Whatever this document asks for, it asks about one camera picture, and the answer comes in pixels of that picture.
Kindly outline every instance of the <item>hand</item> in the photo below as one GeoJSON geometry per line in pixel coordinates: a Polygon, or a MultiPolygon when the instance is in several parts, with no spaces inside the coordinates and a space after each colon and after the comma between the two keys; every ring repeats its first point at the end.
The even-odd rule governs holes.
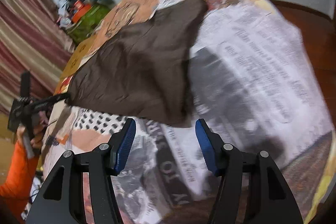
{"type": "MultiPolygon", "coordinates": [[[[30,144],[33,148],[38,148],[38,149],[42,148],[43,128],[44,128],[43,124],[39,124],[34,127],[35,137],[30,141],[30,144]]],[[[24,126],[19,126],[16,130],[17,141],[19,142],[21,146],[23,146],[22,138],[23,138],[23,133],[25,132],[25,129],[26,128],[24,126]]]]}

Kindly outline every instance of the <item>striped curtain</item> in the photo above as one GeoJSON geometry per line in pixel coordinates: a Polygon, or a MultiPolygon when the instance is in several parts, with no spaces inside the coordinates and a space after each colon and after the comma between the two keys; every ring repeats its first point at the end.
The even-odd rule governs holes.
{"type": "Polygon", "coordinates": [[[8,114],[31,71],[31,94],[52,95],[74,44],[58,28],[52,0],[0,0],[0,112],[8,114]]]}

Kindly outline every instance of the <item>yellow object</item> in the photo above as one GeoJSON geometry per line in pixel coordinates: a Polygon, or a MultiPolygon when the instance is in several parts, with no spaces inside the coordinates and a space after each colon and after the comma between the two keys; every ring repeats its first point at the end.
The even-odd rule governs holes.
{"type": "Polygon", "coordinates": [[[11,143],[15,142],[15,134],[7,129],[8,116],[0,113],[0,138],[5,139],[11,143]]]}
{"type": "Polygon", "coordinates": [[[56,92],[60,89],[64,79],[67,78],[68,76],[73,75],[78,70],[79,65],[82,61],[82,58],[89,51],[90,47],[95,41],[95,38],[96,38],[96,35],[93,35],[89,37],[88,39],[85,39],[84,41],[80,42],[80,44],[77,46],[76,50],[74,51],[70,60],[68,61],[66,67],[64,68],[63,73],[59,77],[59,82],[55,89],[56,92]]]}
{"type": "Polygon", "coordinates": [[[331,180],[333,179],[336,172],[336,134],[335,131],[332,132],[332,143],[329,152],[328,161],[324,167],[324,172],[320,180],[319,186],[315,191],[315,195],[312,201],[312,206],[310,212],[304,220],[304,224],[308,224],[316,215],[317,207],[320,201],[326,194],[331,180]]]}
{"type": "Polygon", "coordinates": [[[0,184],[6,181],[13,152],[14,144],[0,138],[0,184]]]}

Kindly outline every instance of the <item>metal screw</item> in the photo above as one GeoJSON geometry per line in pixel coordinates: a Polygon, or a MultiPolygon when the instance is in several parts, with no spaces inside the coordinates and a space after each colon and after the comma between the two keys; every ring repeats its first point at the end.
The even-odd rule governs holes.
{"type": "Polygon", "coordinates": [[[267,158],[268,157],[268,153],[264,150],[260,151],[260,156],[267,158]]]}
{"type": "Polygon", "coordinates": [[[65,151],[65,152],[63,153],[63,157],[64,157],[64,158],[70,157],[71,154],[72,154],[72,151],[71,151],[71,150],[67,150],[67,151],[65,151]]]}
{"type": "Polygon", "coordinates": [[[100,146],[99,146],[99,149],[100,150],[106,150],[109,148],[109,145],[107,143],[102,143],[100,146]]]}
{"type": "Polygon", "coordinates": [[[224,148],[225,150],[232,150],[232,149],[233,149],[233,146],[232,146],[232,144],[226,143],[225,145],[223,145],[223,148],[224,148]]]}

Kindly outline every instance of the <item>wooden floor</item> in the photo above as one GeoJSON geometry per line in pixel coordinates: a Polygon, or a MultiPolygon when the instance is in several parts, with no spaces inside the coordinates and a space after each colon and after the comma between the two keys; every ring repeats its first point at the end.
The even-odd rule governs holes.
{"type": "Polygon", "coordinates": [[[335,125],[336,33],[332,22],[302,10],[277,8],[288,21],[301,29],[303,43],[335,125]]]}

